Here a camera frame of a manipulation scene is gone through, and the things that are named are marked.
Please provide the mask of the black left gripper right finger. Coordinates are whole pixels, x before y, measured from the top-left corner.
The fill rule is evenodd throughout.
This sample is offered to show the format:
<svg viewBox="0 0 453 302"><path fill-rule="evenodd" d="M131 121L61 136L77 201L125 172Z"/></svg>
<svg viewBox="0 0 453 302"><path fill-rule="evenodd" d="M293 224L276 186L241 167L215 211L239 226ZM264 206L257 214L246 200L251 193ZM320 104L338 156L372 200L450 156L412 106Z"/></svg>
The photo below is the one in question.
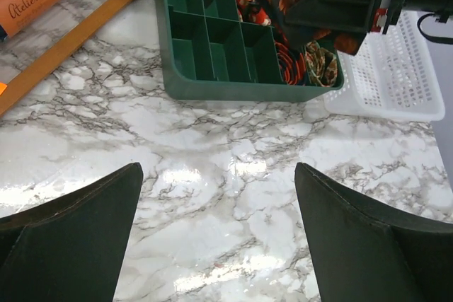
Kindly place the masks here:
<svg viewBox="0 0 453 302"><path fill-rule="evenodd" d="M322 301L451 301L452 225L393 208L306 163L294 183Z"/></svg>

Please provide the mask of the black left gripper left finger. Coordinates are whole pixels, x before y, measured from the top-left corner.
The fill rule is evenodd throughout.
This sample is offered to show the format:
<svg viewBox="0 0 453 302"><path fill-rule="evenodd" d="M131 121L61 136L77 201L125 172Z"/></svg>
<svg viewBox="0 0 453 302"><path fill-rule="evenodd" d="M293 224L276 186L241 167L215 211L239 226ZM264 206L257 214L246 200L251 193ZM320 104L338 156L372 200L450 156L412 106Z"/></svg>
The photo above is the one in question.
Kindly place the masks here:
<svg viewBox="0 0 453 302"><path fill-rule="evenodd" d="M143 178L130 163L1 218L1 300L112 301Z"/></svg>

